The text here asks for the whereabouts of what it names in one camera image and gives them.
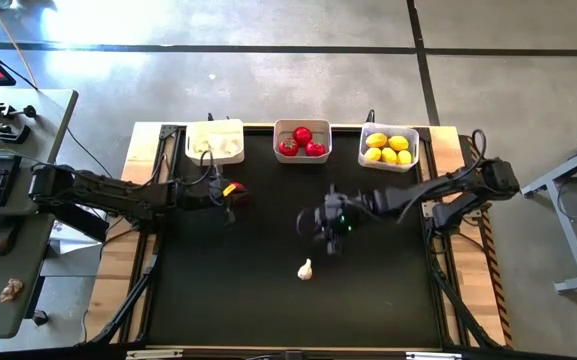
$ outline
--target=red tomato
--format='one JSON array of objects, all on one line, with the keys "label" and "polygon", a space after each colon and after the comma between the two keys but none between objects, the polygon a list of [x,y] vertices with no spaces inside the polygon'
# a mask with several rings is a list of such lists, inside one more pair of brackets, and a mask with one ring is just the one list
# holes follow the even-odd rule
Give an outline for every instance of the red tomato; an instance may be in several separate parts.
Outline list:
[{"label": "red tomato", "polygon": [[295,156],[299,151],[299,145],[293,138],[285,138],[279,144],[279,152],[286,156]]},{"label": "red tomato", "polygon": [[306,155],[308,156],[321,156],[326,153],[326,146],[323,144],[317,144],[315,142],[310,141],[308,145],[306,145]]},{"label": "red tomato", "polygon": [[300,126],[292,132],[292,137],[295,138],[299,146],[306,146],[312,140],[312,133],[308,128]]}]

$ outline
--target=desk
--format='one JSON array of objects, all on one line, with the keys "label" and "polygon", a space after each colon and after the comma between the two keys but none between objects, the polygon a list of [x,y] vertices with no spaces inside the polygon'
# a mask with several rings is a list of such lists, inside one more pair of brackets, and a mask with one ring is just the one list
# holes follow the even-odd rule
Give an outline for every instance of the desk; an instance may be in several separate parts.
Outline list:
[{"label": "desk", "polygon": [[[9,102],[16,109],[33,105],[39,114],[37,119],[27,120],[32,132],[24,144],[4,144],[0,141],[0,149],[12,149],[41,161],[54,162],[77,97],[77,92],[73,90],[0,88],[0,102]],[[0,216],[27,215],[36,211],[37,207],[28,198],[31,165],[31,161],[22,161],[9,204],[0,208]],[[27,216],[15,247],[9,254],[0,257],[0,293],[10,278],[24,283],[24,288],[14,301],[0,304],[0,338],[15,336],[31,301],[36,300],[35,295],[38,296],[41,286],[35,287],[54,220],[54,216],[48,214]]]},{"label": "desk", "polygon": [[[162,123],[135,124],[122,175],[124,180],[143,183],[150,178],[159,143],[158,136],[161,125]],[[430,177],[428,164],[433,162],[439,175],[463,166],[462,148],[456,128],[431,127],[429,132],[432,139],[434,158],[421,159],[424,178]],[[165,151],[169,155],[171,154],[172,142],[166,143]],[[167,171],[162,171],[160,175],[161,179],[164,179],[167,176]],[[123,232],[127,229],[127,226],[127,224],[117,226],[109,236]],[[461,230],[464,234],[481,241],[479,228],[464,224]],[[486,245],[489,248],[490,257],[493,258],[495,256],[494,244],[490,242],[489,230],[482,232],[487,234],[485,236]],[[138,236],[135,233],[128,234],[117,239],[117,241],[109,243],[104,249],[86,321],[90,334],[97,334],[106,322],[112,318],[128,292],[137,251],[136,240]],[[150,236],[146,242],[146,259],[144,259],[141,268],[148,263],[148,255],[151,253],[153,244],[154,236]],[[510,329],[505,317],[505,311],[502,311],[505,308],[505,304],[503,303],[502,289],[499,285],[500,279],[496,259],[491,263],[493,264],[491,265],[493,267],[491,272],[486,256],[472,244],[458,236],[453,236],[451,245],[449,250],[454,257],[462,299],[493,339],[499,343],[510,345]],[[450,336],[454,342],[458,343],[459,330],[454,310],[447,300],[444,302]],[[142,310],[143,296],[135,306],[129,326],[128,340],[134,340],[138,334]]]}]

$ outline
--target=lemon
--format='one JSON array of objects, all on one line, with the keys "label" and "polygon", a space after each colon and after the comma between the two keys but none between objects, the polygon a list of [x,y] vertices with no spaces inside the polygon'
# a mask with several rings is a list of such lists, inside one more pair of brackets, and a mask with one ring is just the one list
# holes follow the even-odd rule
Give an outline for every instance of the lemon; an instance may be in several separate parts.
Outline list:
[{"label": "lemon", "polygon": [[391,137],[388,139],[388,144],[396,151],[408,150],[408,140],[403,136],[396,135]]},{"label": "lemon", "polygon": [[412,155],[408,150],[401,150],[399,152],[399,155],[397,156],[397,160],[399,165],[409,165],[410,163],[412,163]]},{"label": "lemon", "polygon": [[397,163],[397,153],[391,148],[385,148],[381,150],[381,161],[396,164]]},{"label": "lemon", "polygon": [[379,148],[370,148],[364,154],[364,158],[367,160],[377,161],[381,158],[381,150]]},{"label": "lemon", "polygon": [[386,145],[388,137],[382,133],[374,133],[366,138],[366,145],[368,147],[382,147]]}]

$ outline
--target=gray floor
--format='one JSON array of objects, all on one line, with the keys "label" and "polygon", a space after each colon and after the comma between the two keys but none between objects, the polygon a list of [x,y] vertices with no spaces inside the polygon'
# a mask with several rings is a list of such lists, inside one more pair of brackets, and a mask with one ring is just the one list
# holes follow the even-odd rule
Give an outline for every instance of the gray floor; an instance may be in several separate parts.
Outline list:
[{"label": "gray floor", "polygon": [[[20,2],[31,5],[2,15],[27,42],[413,46],[405,0]],[[429,47],[577,49],[577,0],[416,3]],[[79,91],[71,128],[115,175],[124,162],[115,154],[125,154],[135,121],[203,120],[210,111],[251,122],[359,123],[374,108],[379,122],[428,124],[414,55],[26,56],[41,87]],[[0,57],[23,70],[14,52]],[[509,160],[522,184],[574,153],[577,57],[430,56],[429,68],[441,124],[485,130],[488,155]],[[69,139],[59,159],[99,171]],[[516,346],[577,356],[577,292],[559,296],[552,285],[577,270],[554,212],[517,196],[496,204],[492,217]],[[41,305],[54,325],[24,324],[0,350],[77,342],[91,287],[90,279],[47,283]]]}]

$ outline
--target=metal stand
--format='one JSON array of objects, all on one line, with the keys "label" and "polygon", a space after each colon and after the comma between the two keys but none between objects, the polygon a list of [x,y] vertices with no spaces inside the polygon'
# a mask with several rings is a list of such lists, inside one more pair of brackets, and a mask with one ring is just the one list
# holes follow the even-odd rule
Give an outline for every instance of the metal stand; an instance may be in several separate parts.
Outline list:
[{"label": "metal stand", "polygon": [[[525,198],[531,198],[535,193],[543,190],[548,190],[550,195],[550,200],[554,204],[555,212],[557,217],[559,217],[559,222],[564,230],[566,239],[568,240],[568,245],[572,251],[572,255],[575,258],[575,263],[577,263],[577,235],[572,226],[571,220],[561,211],[566,211],[563,204],[557,206],[556,202],[558,200],[558,195],[562,183],[568,180],[570,177],[577,173],[577,156],[569,159],[562,165],[559,165],[554,170],[550,171],[546,175],[540,177],[539,179],[533,181],[528,186],[521,189],[521,194]],[[557,293],[564,291],[577,289],[577,278],[565,280],[563,282],[555,283],[555,290]]]}]

